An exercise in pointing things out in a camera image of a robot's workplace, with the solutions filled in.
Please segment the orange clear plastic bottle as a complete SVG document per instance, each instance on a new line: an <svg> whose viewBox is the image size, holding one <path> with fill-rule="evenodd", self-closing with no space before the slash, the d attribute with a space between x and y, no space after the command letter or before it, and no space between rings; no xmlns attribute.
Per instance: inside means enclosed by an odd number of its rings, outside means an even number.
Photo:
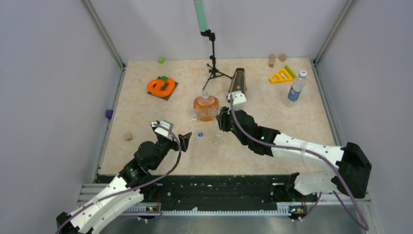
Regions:
<svg viewBox="0 0 413 234"><path fill-rule="evenodd" d="M193 101L193 109L198 120L212 121L218 115L219 100L208 91L202 91L202 95Z"/></svg>

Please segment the blue water bottle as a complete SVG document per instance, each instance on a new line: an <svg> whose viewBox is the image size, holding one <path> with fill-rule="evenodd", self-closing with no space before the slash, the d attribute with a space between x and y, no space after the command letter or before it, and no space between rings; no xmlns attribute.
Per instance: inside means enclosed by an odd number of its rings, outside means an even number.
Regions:
<svg viewBox="0 0 413 234"><path fill-rule="evenodd" d="M288 99L290 101L297 101L301 91L303 90L305 84L307 82L307 72L305 70L301 70L300 73L293 79L291 88L288 93Z"/></svg>

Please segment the clear bottle blue cap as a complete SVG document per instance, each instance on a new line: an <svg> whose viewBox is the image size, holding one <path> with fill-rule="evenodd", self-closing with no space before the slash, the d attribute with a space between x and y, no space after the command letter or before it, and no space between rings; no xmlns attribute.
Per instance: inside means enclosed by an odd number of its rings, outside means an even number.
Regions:
<svg viewBox="0 0 413 234"><path fill-rule="evenodd" d="M223 142L225 133L218 129L217 131L213 133L213 135L214 135L213 137L214 144L221 145Z"/></svg>

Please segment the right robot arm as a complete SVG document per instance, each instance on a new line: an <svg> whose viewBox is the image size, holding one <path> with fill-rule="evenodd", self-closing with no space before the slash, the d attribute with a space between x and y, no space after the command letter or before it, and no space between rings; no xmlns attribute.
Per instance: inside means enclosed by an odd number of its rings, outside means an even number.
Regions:
<svg viewBox="0 0 413 234"><path fill-rule="evenodd" d="M231 132L242 145L258 155L298 160L319 167L312 173L293 173L285 184L292 201L304 195L339 191L362 199L366 196L372 165L356 143L326 146L288 136L276 129L259 126L243 110L231 113L223 107L216 116L221 131Z"/></svg>

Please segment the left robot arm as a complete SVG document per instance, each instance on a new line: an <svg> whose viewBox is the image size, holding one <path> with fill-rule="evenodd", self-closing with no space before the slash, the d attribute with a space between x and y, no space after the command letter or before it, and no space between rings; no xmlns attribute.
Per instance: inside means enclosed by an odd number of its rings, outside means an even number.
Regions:
<svg viewBox="0 0 413 234"><path fill-rule="evenodd" d="M152 178L155 170L170 150L179 155L188 149L192 133L167 136L157 134L157 141L144 141L134 154L134 159L112 179L97 195L80 208L62 212L56 217L58 234L98 234L127 208L156 196L154 183L163 175Z"/></svg>

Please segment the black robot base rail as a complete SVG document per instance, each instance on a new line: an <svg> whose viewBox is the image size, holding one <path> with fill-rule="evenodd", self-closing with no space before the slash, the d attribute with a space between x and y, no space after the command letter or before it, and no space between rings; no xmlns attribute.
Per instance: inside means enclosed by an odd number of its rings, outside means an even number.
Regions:
<svg viewBox="0 0 413 234"><path fill-rule="evenodd" d="M303 217L317 194L286 188L288 175L169 175L143 189L144 199L126 210L164 216L280 215Z"/></svg>

